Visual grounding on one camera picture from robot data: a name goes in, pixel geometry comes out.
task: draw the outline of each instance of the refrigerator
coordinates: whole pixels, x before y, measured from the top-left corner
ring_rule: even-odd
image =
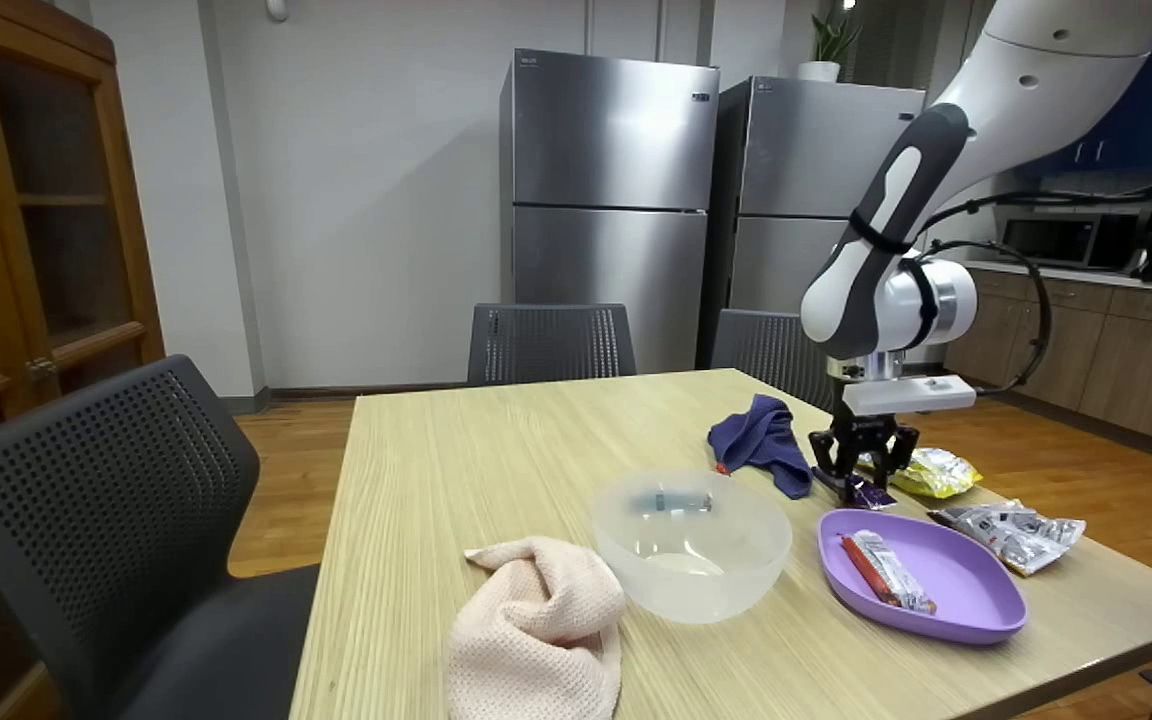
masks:
[[[515,302],[624,302],[640,373],[696,362],[719,77],[520,47],[503,114]]]
[[[702,362],[719,309],[802,311],[921,87],[753,77],[719,96]]]

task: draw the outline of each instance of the dark gray chair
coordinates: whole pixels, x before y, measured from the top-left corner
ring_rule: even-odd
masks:
[[[0,423],[0,596],[67,717],[287,717],[317,566],[227,576],[257,467],[184,357]]]
[[[740,369],[834,412],[836,379],[830,357],[805,334],[797,311],[723,309],[714,340],[714,369]]]
[[[476,302],[467,384],[633,374],[624,302]]]

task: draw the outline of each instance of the wooden table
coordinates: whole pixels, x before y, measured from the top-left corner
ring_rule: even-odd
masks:
[[[601,486],[707,467],[704,432],[758,392],[772,388],[675,373],[356,400],[291,717],[446,717],[448,626],[485,585],[461,550],[531,530],[592,545]],[[830,416],[788,409],[809,449]],[[1010,717],[1152,656],[1152,566],[1097,540],[1018,579],[1022,636],[956,647],[868,623],[830,592],[812,545],[824,486],[780,499],[763,472],[737,481],[792,520],[788,570],[714,626],[633,606],[621,717]]]

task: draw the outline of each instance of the clear bowl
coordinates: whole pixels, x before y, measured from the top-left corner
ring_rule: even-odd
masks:
[[[592,540],[629,601],[672,623],[749,610],[780,579],[792,548],[772,499],[702,472],[610,486],[598,499]]]

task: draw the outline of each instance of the towel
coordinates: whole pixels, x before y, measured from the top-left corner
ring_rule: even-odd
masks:
[[[788,423],[792,416],[777,394],[753,394],[744,416],[730,416],[707,429],[707,449],[719,461],[719,472],[737,472],[744,462],[763,467],[786,494],[802,499],[812,492],[812,467],[805,462]]]
[[[452,720],[601,720],[621,695],[624,588],[566,540],[527,535],[465,550],[488,585],[448,640]]]

